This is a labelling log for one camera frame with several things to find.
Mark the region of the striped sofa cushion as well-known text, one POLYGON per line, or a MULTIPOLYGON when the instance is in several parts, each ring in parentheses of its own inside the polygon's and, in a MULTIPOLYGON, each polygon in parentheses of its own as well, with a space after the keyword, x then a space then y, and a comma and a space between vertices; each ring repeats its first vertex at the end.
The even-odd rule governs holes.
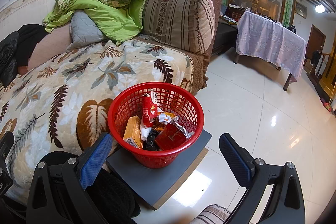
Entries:
POLYGON ((215 34, 212 0, 146 0, 143 33, 156 42, 202 55, 215 34))

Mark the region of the table with lilac cloth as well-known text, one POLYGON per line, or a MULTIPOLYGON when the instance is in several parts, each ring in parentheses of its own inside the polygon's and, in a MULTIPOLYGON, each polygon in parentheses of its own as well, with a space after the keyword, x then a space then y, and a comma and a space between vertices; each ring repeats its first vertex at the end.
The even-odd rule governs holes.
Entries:
POLYGON ((284 91, 301 77, 306 47, 295 32, 253 12, 245 11, 238 21, 235 62, 240 56, 258 57, 288 71, 284 91))

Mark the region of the red cigarette pack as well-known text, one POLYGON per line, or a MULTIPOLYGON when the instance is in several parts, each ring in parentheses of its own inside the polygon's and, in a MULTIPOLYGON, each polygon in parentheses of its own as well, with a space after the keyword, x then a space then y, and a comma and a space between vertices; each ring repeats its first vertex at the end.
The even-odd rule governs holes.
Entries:
POLYGON ((175 149, 185 141, 187 141, 185 134, 173 124, 168 124, 154 139, 154 142, 162 151, 175 149))

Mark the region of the orange box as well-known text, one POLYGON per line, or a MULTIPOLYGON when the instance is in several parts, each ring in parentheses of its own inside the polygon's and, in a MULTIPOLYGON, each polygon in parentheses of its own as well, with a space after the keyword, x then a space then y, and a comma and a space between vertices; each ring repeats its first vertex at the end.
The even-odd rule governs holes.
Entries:
POLYGON ((127 121, 123 140, 135 148, 142 149, 143 141, 141 140, 140 124, 141 120, 138 116, 130 117, 127 121))

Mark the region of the orange white snack bag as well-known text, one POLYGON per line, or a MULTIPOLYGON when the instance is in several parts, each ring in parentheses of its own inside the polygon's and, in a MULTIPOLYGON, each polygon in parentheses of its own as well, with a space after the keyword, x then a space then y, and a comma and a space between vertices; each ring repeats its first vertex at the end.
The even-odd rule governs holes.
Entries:
POLYGON ((158 108, 157 117, 154 120, 153 129, 157 132, 161 132, 166 128, 168 125, 172 125, 175 128, 179 129, 185 135, 186 139, 189 139, 194 135, 194 132, 187 131, 187 129, 178 123, 179 116, 171 113, 171 112, 164 112, 160 107, 158 108))

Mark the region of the black cloth garment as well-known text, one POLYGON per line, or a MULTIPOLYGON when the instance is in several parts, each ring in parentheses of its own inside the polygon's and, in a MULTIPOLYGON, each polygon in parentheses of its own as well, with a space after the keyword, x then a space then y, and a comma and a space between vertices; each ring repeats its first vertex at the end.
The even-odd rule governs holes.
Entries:
POLYGON ((49 33, 45 26, 40 24, 25 24, 19 30, 18 46, 15 53, 15 59, 19 67, 29 65, 29 58, 37 43, 41 42, 49 33))

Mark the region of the black puffer jacket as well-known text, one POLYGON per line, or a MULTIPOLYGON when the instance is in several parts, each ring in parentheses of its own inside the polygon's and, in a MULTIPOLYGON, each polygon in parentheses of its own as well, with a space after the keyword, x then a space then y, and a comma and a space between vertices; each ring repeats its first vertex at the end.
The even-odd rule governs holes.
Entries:
POLYGON ((18 47, 19 33, 12 32, 1 41, 1 83, 6 88, 17 76, 17 61, 15 53, 18 47))

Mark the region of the black plastic bag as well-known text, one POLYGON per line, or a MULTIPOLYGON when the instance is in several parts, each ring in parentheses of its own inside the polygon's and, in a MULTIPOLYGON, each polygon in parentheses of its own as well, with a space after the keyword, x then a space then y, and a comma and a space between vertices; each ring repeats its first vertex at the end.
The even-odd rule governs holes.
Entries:
POLYGON ((159 135, 159 132, 156 130, 151 130, 147 140, 143 142, 143 149, 147 151, 158 151, 159 147, 155 143, 155 138, 159 135))

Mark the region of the white small bottle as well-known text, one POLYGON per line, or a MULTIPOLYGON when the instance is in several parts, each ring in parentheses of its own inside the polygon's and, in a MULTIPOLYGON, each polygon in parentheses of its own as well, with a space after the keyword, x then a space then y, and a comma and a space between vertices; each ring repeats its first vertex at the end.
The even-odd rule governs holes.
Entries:
POLYGON ((146 125, 142 119, 140 124, 141 140, 146 141, 150 132, 151 132, 151 123, 146 125))

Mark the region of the grey quilted pillow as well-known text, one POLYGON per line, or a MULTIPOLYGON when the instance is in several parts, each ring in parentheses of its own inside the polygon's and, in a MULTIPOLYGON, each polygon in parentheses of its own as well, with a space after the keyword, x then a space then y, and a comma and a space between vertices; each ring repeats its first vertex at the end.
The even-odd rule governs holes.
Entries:
POLYGON ((96 23, 85 13, 84 10, 76 10, 70 21, 71 44, 67 52, 82 48, 93 43, 106 40, 107 37, 96 26, 96 23))

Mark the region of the green quilt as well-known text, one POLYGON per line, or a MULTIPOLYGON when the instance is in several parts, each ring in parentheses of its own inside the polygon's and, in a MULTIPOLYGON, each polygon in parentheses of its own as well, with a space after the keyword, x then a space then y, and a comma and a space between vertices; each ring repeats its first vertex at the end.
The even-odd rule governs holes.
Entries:
POLYGON ((76 10, 83 10, 98 29, 117 46, 137 36, 143 29, 142 12, 146 0, 56 0, 43 20, 47 32, 68 23, 76 10))

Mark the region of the red plastic basket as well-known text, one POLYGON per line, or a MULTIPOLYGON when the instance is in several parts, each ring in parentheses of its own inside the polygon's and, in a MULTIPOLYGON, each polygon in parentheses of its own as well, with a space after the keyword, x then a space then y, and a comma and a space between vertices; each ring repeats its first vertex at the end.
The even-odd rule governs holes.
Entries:
POLYGON ((200 137, 203 109, 185 89, 148 82, 121 92, 108 111, 114 139, 148 168, 171 164, 200 137))

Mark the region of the leaf pattern blanket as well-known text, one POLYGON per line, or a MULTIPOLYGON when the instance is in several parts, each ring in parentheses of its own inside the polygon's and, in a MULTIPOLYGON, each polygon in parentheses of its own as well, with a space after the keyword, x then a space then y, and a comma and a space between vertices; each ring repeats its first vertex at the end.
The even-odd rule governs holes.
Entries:
POLYGON ((26 203, 34 169, 48 153, 75 155, 108 131, 108 110, 125 89, 160 81, 192 90, 195 64, 169 47, 130 40, 96 43, 53 57, 1 88, 1 133, 14 144, 6 158, 7 195, 26 203))

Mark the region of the torn red white carton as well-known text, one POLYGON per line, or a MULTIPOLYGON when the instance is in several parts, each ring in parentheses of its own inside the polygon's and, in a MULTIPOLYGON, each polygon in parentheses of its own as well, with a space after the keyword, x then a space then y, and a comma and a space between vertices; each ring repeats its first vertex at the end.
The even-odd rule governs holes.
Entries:
POLYGON ((142 120, 143 125, 151 127, 158 113, 157 94, 151 89, 142 97, 142 120))

